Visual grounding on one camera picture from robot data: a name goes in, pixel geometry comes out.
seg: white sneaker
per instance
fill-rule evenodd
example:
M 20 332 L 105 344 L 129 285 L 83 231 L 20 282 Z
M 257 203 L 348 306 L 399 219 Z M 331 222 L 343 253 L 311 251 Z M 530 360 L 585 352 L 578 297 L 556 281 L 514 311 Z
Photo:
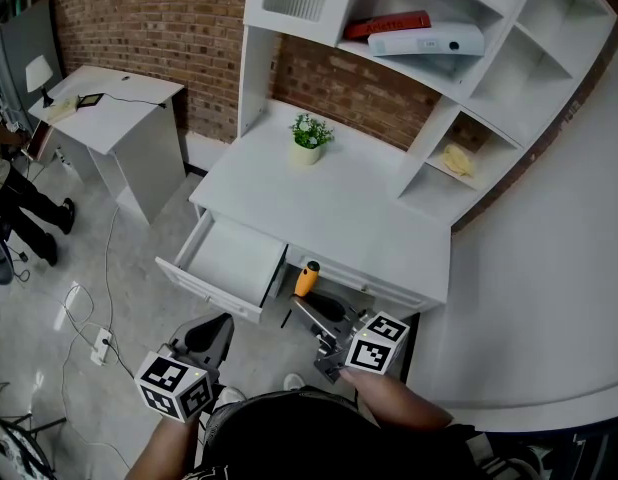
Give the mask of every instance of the white sneaker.
M 220 392 L 215 408 L 218 409 L 223 405 L 235 404 L 236 402 L 244 402 L 246 399 L 247 397 L 242 393 L 242 391 L 227 386 Z
M 307 385 L 305 380 L 297 373 L 290 373 L 285 377 L 282 383 L 285 391 L 293 391 L 294 389 L 300 389 Z

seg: small white table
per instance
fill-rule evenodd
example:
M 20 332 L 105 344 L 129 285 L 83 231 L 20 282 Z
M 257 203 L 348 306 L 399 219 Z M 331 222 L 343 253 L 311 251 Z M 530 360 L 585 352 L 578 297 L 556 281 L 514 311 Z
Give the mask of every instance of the small white table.
M 49 91 L 57 102 L 105 93 L 97 105 L 53 124 L 53 133 L 83 181 L 99 172 L 120 207 L 147 224 L 185 178 L 171 102 L 182 88 L 142 75 L 82 66 Z M 166 108 L 108 95 L 164 103 Z M 47 122 L 42 99 L 29 113 Z

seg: small white pot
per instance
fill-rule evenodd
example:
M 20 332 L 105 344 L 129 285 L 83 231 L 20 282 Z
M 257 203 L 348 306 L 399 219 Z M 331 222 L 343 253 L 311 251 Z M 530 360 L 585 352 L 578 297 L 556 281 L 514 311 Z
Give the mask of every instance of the small white pot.
M 322 146 L 314 149 L 303 148 L 296 142 L 291 143 L 290 157 L 291 162 L 296 165 L 312 165 L 315 164 L 322 154 Z

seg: yellow object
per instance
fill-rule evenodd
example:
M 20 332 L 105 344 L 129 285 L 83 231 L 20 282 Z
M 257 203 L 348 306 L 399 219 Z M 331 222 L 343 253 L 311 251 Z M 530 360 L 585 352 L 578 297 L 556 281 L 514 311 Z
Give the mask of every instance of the yellow object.
M 296 281 L 296 291 L 294 295 L 298 297 L 304 297 L 316 284 L 318 280 L 318 272 L 320 272 L 320 265 L 316 261 L 310 261 L 307 266 L 302 269 Z
M 452 172 L 458 176 L 469 176 L 473 178 L 475 168 L 473 160 L 455 144 L 449 144 L 442 153 L 442 161 Z
M 62 121 L 65 117 L 75 114 L 78 107 L 78 96 L 67 98 L 65 101 L 54 103 L 47 110 L 47 122 L 49 124 Z

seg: power strip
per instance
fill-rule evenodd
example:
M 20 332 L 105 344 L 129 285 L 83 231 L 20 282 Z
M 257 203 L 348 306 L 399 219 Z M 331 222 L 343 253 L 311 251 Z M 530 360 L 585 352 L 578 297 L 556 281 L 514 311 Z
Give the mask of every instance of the power strip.
M 105 356 L 109 350 L 109 345 L 105 343 L 105 340 L 107 340 L 108 343 L 111 343 L 111 333 L 103 328 L 100 329 L 91 352 L 91 360 L 98 366 L 105 364 Z

